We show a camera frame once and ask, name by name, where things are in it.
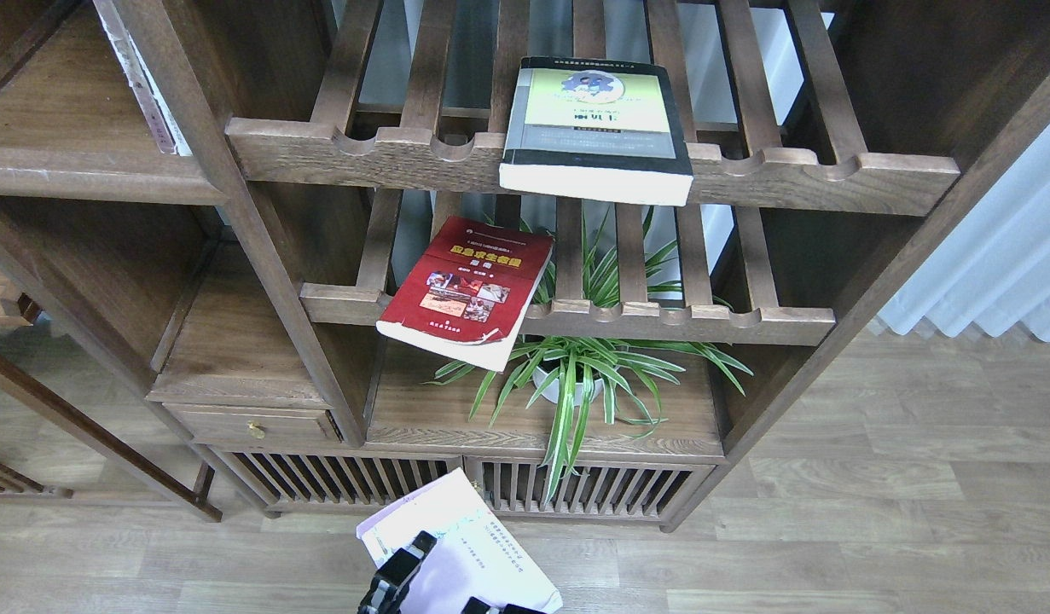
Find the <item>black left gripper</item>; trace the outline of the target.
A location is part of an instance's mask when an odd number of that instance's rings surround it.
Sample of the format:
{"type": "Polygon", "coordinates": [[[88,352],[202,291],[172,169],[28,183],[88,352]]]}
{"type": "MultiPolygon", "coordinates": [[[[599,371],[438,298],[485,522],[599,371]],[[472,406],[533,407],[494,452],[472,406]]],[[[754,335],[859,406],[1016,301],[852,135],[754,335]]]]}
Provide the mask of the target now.
{"type": "Polygon", "coordinates": [[[410,584],[436,544],[436,536],[420,531],[408,545],[397,549],[372,576],[371,587],[357,613],[400,613],[401,605],[410,593],[410,584]]]}

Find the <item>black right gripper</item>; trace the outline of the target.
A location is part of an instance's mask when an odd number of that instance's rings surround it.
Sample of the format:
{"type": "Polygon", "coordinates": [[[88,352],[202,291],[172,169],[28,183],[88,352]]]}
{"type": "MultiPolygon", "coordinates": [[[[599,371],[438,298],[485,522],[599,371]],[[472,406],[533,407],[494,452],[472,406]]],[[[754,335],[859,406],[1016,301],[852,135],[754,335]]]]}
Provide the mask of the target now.
{"type": "Polygon", "coordinates": [[[460,614],[544,614],[544,611],[518,604],[487,604],[478,597],[470,597],[460,610],[460,614]]]}

